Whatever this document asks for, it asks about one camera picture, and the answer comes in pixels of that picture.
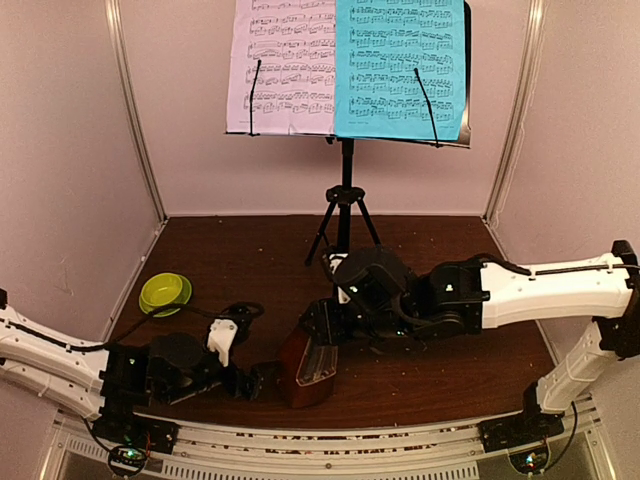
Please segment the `brown wooden metronome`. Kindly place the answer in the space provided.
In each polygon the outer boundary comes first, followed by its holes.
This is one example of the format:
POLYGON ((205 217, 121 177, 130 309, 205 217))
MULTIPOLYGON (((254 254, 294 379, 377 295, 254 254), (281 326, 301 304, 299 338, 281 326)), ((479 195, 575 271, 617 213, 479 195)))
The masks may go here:
POLYGON ((337 346, 316 344, 302 327, 287 336, 277 354, 277 384, 291 408, 315 406, 332 395, 338 353, 337 346))

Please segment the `black music stand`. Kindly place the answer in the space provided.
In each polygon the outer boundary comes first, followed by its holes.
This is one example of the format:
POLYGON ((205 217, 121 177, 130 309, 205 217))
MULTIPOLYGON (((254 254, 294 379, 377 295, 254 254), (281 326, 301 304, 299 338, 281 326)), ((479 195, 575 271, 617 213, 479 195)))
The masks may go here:
MULTIPOLYGON (((407 140, 392 139, 373 139, 373 140, 391 140, 418 144, 427 144, 433 147, 468 147, 470 144, 471 128, 469 124, 469 103, 470 103, 470 85, 471 85, 471 8, 465 4, 465 25, 466 25, 466 62, 467 62, 467 103, 463 117, 463 129, 460 140, 457 143, 438 143, 438 142, 418 142, 407 140)), ((231 134, 231 135, 248 135, 248 134, 231 134)), ((277 135, 248 135, 251 137, 277 136, 277 135)), ((332 136, 319 135, 294 135, 294 136, 317 136, 324 138, 328 143, 338 143, 341 147, 342 154, 342 174, 338 185, 330 188, 326 193, 328 207, 326 214, 328 217, 337 217, 339 220, 337 246, 340 251, 347 251, 350 246, 350 230, 351 230, 351 212, 353 209, 363 209, 364 192, 361 188, 356 187, 353 183, 353 156, 355 143, 359 139, 368 138, 345 138, 339 137, 334 133, 332 136)))

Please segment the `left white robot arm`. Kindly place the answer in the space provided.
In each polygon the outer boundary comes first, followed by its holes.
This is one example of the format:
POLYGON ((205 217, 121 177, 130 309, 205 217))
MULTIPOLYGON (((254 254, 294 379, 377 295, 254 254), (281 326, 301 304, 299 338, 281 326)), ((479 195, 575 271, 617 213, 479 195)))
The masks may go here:
POLYGON ((143 421, 132 413, 138 406, 173 405, 217 386, 233 397, 254 398, 261 378, 239 369, 232 353, 247 340, 263 306, 237 302, 209 312, 172 302, 152 308, 125 333, 131 335, 160 314, 182 311, 208 320, 203 337, 174 332, 131 346, 124 344, 124 335, 96 343, 63 334, 28 319, 3 300, 1 375, 86 420, 103 420, 123 444, 143 436, 143 421))

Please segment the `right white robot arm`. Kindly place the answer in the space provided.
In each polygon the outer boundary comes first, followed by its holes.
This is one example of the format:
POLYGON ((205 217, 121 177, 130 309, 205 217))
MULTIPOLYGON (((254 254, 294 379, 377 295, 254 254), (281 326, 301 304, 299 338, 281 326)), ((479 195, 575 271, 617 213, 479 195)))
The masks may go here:
POLYGON ((417 275, 390 249, 332 254, 337 296, 312 303, 300 325, 318 346, 359 337, 441 339, 530 320, 590 317, 577 345, 526 391, 513 419, 535 440, 615 360, 639 353, 639 265, 628 242, 581 261, 519 266, 489 254, 417 275))

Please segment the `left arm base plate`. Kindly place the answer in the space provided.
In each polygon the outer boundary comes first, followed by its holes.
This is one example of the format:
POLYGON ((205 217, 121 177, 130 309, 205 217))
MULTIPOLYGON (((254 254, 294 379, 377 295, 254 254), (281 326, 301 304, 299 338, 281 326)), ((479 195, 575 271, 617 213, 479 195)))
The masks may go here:
POLYGON ((177 423, 132 414, 102 416, 92 423, 94 434, 113 443, 171 454, 179 433, 177 423))

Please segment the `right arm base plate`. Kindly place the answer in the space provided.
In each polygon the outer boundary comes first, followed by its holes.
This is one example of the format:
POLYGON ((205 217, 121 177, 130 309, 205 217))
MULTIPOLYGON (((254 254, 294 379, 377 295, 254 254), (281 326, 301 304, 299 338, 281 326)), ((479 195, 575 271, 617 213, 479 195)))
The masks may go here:
POLYGON ((485 420, 478 424, 486 453, 542 441, 564 432, 561 417, 542 415, 526 419, 521 414, 485 420))

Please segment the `lilac sheet music page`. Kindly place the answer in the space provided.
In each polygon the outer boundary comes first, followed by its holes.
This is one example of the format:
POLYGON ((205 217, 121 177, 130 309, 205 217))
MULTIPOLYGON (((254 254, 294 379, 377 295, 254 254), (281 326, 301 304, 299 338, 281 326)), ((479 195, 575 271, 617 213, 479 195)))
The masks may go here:
POLYGON ((238 1, 226 132, 335 133, 336 3, 238 1))

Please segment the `blue sheet music page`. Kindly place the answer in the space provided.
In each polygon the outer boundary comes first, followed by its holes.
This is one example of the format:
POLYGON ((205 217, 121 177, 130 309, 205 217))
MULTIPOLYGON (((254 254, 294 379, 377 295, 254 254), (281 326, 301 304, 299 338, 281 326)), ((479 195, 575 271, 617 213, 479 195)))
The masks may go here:
POLYGON ((337 2, 336 135, 459 142, 465 13, 462 1, 337 2))

